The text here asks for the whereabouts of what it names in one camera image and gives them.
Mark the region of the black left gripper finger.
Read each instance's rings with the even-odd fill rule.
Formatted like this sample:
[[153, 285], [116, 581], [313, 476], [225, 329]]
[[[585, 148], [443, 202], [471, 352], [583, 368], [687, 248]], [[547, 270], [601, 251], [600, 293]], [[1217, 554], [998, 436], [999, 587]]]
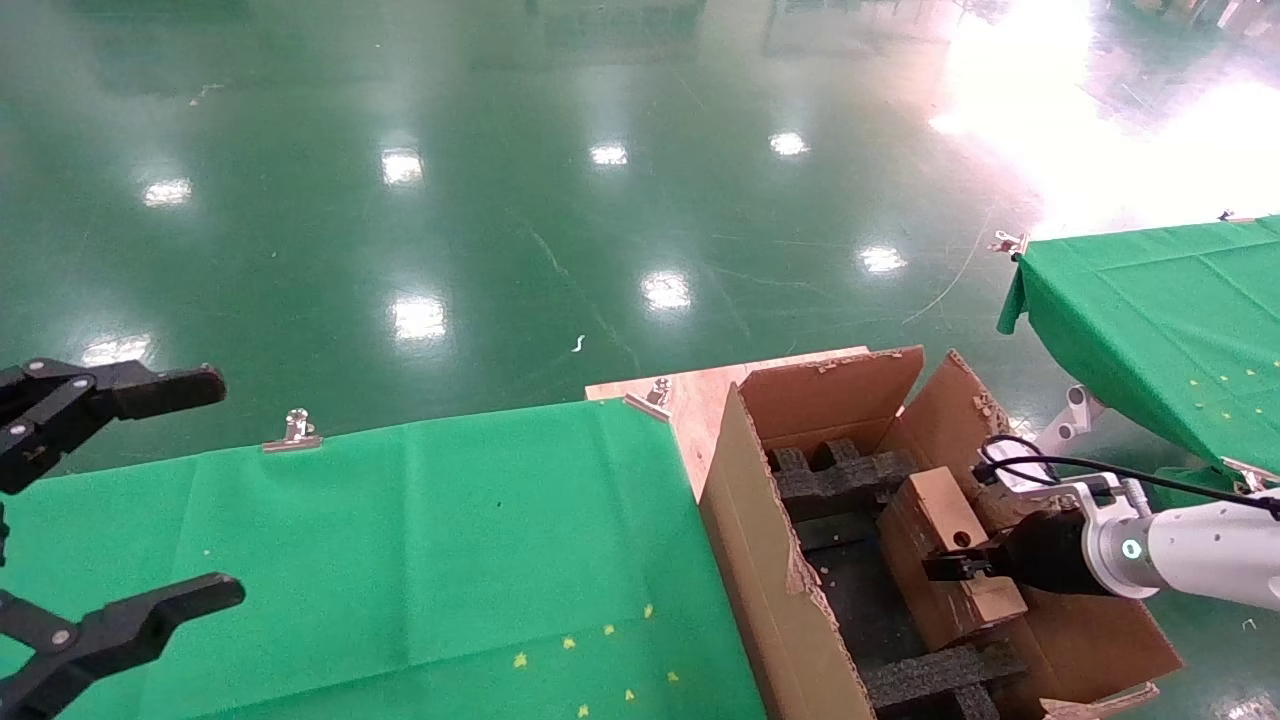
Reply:
[[1, 372], [1, 489], [19, 495], [111, 421], [221, 402], [209, 365], [152, 372], [137, 360], [77, 366], [37, 357]]
[[93, 683], [159, 659], [177, 628], [242, 603], [244, 587], [209, 573], [102, 606], [72, 623], [8, 591], [1, 630], [32, 655], [3, 678], [5, 719], [55, 719]]

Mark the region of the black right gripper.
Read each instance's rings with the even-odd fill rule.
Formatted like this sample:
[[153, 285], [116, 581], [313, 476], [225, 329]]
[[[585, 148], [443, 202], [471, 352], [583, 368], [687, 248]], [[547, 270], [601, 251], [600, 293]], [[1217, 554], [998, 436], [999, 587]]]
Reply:
[[1103, 585], [1087, 561], [1084, 530], [1085, 515], [1079, 510], [1039, 510], [1002, 536], [998, 564], [988, 552], [942, 552], [923, 559], [922, 566], [931, 582], [1010, 577], [1048, 593], [1101, 596]]

